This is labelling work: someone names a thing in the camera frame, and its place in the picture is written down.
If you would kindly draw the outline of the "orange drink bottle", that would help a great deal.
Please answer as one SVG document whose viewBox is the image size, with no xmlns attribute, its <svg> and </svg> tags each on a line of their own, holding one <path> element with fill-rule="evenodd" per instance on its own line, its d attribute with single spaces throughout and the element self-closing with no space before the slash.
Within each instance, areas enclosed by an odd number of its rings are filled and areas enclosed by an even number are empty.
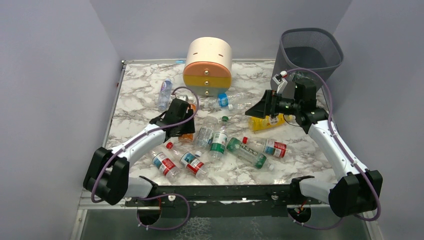
<svg viewBox="0 0 424 240">
<path fill-rule="evenodd" d="M 197 107 L 194 103 L 190 103 L 190 108 L 195 112 Z M 194 140 L 194 134 L 193 133 L 187 133 L 183 134 L 182 136 L 178 137 L 178 141 L 183 144 L 189 144 L 192 143 Z"/>
</svg>

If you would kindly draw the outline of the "clear bottle white blue cap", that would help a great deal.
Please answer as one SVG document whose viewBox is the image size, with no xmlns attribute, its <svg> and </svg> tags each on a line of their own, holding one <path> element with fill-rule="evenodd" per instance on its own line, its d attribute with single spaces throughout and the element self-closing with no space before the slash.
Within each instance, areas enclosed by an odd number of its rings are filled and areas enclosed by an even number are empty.
<svg viewBox="0 0 424 240">
<path fill-rule="evenodd" d="M 227 105 L 227 109 L 230 112 L 234 112 L 234 111 L 247 111 L 248 109 L 250 109 L 253 106 L 255 106 L 257 103 L 258 103 L 257 101 L 253 101 L 251 99 L 239 100 L 239 101 L 234 101 L 233 103 L 229 103 Z"/>
</svg>

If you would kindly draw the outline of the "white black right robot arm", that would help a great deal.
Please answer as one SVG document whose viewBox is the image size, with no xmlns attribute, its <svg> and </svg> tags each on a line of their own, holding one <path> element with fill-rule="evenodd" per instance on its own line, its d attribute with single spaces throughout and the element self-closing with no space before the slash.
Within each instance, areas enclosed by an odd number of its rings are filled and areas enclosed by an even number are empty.
<svg viewBox="0 0 424 240">
<path fill-rule="evenodd" d="M 352 153 L 336 132 L 329 113 L 317 106 L 316 84 L 313 80 L 297 79 L 293 98 L 285 98 L 275 90 L 266 90 L 258 103 L 245 115 L 264 119 L 279 114 L 293 115 L 297 124 L 318 145 L 332 166 L 337 183 L 301 177 L 292 181 L 297 197 L 310 197 L 328 204 L 340 217 L 380 209 L 379 194 L 383 177 L 369 170 Z"/>
</svg>

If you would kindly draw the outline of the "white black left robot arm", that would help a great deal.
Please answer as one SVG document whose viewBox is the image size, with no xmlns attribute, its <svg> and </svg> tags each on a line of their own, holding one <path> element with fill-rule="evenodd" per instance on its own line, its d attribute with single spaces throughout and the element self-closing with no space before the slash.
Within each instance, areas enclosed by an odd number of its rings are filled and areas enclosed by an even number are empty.
<svg viewBox="0 0 424 240">
<path fill-rule="evenodd" d="M 194 109 L 187 101 L 173 99 L 168 110 L 151 119 L 137 135 L 111 149 L 96 149 L 83 188 L 110 205 L 124 198 L 146 198 L 154 183 L 145 177 L 130 177 L 131 166 L 170 138 L 194 131 Z"/>
</svg>

